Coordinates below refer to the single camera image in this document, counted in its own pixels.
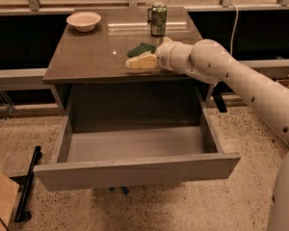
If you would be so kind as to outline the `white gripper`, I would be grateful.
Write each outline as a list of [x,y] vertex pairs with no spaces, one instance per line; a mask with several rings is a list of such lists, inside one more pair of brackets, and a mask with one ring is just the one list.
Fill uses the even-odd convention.
[[164,37],[163,43],[157,47],[155,55],[143,53],[126,61],[126,66],[131,69],[153,69],[157,66],[168,71],[185,73],[194,68],[191,60],[193,46],[179,41],[172,41]]

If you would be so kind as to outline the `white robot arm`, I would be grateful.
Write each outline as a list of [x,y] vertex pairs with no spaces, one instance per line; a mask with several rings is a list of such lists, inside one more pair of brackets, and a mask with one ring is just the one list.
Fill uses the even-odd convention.
[[[235,60],[212,39],[185,44],[169,38],[125,62],[131,69],[159,67],[184,73],[207,84],[227,84],[289,146],[289,89]],[[267,231],[289,231],[289,152],[284,157],[272,194]]]

